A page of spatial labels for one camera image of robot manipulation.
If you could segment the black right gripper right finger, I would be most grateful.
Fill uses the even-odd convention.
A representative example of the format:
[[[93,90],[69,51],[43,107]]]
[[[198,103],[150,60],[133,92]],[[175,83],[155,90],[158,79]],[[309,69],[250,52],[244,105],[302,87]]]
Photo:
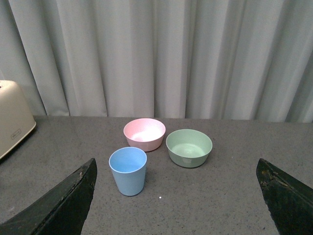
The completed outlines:
[[[260,159],[257,179],[271,218],[281,235],[313,233],[313,189]]]

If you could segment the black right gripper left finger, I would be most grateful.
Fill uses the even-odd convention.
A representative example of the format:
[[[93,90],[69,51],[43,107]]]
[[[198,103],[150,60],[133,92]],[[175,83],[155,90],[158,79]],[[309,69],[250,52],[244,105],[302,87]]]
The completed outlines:
[[[2,223],[2,235],[79,235],[90,210],[97,179],[94,158],[32,205]]]

